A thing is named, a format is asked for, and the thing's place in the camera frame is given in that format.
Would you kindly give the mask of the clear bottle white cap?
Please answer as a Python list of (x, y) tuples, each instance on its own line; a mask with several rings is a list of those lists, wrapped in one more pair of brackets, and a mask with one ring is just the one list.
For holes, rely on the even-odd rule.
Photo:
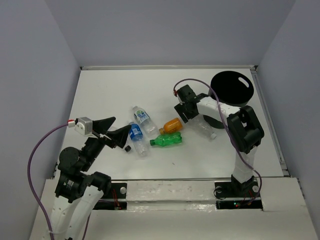
[(202, 137), (214, 140), (217, 135), (214, 129), (205, 121), (204, 116), (199, 114), (188, 122), (189, 126)]

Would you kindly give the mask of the clear bottle black cap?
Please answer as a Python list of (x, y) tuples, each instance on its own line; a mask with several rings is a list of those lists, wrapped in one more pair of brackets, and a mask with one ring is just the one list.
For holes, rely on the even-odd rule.
[(130, 152), (131, 151), (131, 146), (130, 145), (127, 145), (125, 148), (124, 148), (124, 150), (128, 153), (128, 152)]

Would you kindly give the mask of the clear bottle green white label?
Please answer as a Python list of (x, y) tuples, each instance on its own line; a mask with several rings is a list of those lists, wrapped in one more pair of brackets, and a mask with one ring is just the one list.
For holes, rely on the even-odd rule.
[(149, 137), (156, 137), (158, 134), (158, 127), (147, 114), (147, 112), (138, 106), (132, 108), (134, 119), (137, 121), (139, 126)]

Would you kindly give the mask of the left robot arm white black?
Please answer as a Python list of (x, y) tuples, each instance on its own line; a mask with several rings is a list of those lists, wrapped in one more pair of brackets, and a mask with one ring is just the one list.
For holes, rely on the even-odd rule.
[(49, 218), (51, 228), (43, 239), (76, 240), (95, 205), (110, 194), (110, 176), (97, 171), (86, 172), (105, 146), (112, 149), (126, 146), (131, 126), (110, 131), (115, 120), (114, 116), (101, 120), (79, 117), (67, 122), (69, 128), (74, 128), (87, 140), (81, 149), (66, 147), (59, 155), (59, 178)]

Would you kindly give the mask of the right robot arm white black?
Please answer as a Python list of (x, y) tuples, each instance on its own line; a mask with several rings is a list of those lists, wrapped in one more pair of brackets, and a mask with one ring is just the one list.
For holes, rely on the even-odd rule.
[(252, 107), (228, 105), (220, 101), (213, 89), (209, 91), (210, 94), (195, 94), (188, 84), (174, 89), (173, 94), (179, 101), (174, 108), (184, 123), (198, 115), (221, 121), (235, 149), (235, 163), (230, 181), (216, 184), (213, 193), (218, 200), (250, 197), (254, 201), (260, 192), (253, 193), (253, 187), (262, 187), (255, 182), (255, 177), (261, 175), (254, 168), (254, 159), (265, 136), (264, 130)]

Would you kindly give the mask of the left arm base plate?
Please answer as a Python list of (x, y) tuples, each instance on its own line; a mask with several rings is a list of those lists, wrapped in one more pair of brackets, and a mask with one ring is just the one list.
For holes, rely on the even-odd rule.
[(94, 210), (122, 211), (127, 209), (127, 182), (112, 182), (111, 189), (95, 204)]

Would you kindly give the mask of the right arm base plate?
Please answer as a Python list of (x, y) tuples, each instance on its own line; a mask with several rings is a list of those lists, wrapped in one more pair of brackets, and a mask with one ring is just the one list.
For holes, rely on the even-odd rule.
[(231, 186), (230, 181), (214, 183), (213, 195), (216, 198), (217, 210), (263, 209), (261, 196), (256, 196), (259, 190), (257, 181), (254, 181), (248, 190), (241, 193), (235, 193)]

